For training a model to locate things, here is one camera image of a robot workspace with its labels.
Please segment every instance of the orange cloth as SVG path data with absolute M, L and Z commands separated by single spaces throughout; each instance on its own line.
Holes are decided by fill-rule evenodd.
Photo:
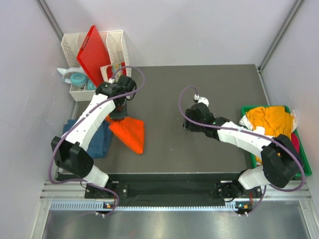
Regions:
M 277 137 L 284 134 L 291 139 L 294 117 L 285 111 L 284 106 L 257 107 L 249 110 L 246 116 L 253 130 L 261 126 L 265 128 L 265 135 Z M 261 162 L 261 159 L 256 157 L 256 161 Z
M 115 121 L 106 117 L 110 130 L 133 152 L 142 154 L 144 150 L 144 122 L 139 119 L 125 117 Z

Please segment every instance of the blue cloth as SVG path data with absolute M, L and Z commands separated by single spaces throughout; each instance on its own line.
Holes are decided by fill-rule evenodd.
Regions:
M 67 132 L 75 123 L 77 119 L 69 119 L 68 124 L 63 126 L 63 133 Z M 106 157 L 112 138 L 112 132 L 109 129 L 109 123 L 103 121 L 98 130 L 93 135 L 87 153 L 92 158 L 104 158 Z

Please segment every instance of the pile of laundry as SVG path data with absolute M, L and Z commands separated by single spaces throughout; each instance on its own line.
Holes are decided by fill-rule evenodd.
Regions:
M 295 111 L 290 114 L 285 111 L 284 106 L 257 107 L 246 112 L 239 124 L 263 135 L 277 137 L 284 134 L 289 137 L 299 153 L 300 143 L 293 133 L 298 125 Z M 260 158 L 256 157 L 256 161 L 258 165 L 262 164 Z

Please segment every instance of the red cloth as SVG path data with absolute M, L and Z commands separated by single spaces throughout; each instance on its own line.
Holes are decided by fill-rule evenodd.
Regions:
M 142 154 L 144 150 L 144 122 L 139 119 L 125 117 L 121 121 L 111 120 L 109 116 L 106 121 L 110 123 L 110 130 L 136 154 Z
M 299 143 L 299 139 L 298 139 L 297 135 L 295 135 L 294 133 L 291 134 L 291 142 L 293 143 L 297 153 L 299 153 L 300 143 Z

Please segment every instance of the green basket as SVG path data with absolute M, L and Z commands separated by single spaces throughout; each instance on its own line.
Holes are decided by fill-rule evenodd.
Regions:
M 244 116 L 246 114 L 246 112 L 248 112 L 249 110 L 251 109 L 254 109 L 256 107 L 269 107 L 269 106 L 243 106 L 241 108 L 241 113 L 242 113 L 242 116 Z M 290 113 L 290 110 L 288 108 L 288 106 L 284 106 L 285 107 L 285 111 Z M 301 161 L 303 162 L 304 164 L 304 172 L 305 172 L 305 175 L 306 176 L 310 176 L 312 174 L 311 172 L 311 169 L 310 169 L 310 165 L 308 163 L 308 159 L 306 157 L 306 154 L 305 154 L 305 151 L 304 151 L 304 147 L 303 147 L 303 144 L 301 143 L 300 141 L 300 138 L 299 138 L 299 135 L 298 135 L 298 132 L 297 130 L 294 131 L 295 135 L 298 137 L 299 139 L 299 145 L 300 145 L 300 150 L 299 150 L 299 156 L 300 156 L 300 159 Z M 250 155 L 250 159 L 251 159 L 251 165 L 253 168 L 256 168 L 257 167 L 257 163 L 256 163 L 256 159 L 255 159 L 255 155 L 251 154 Z M 297 173 L 296 177 L 301 177 L 301 173 Z

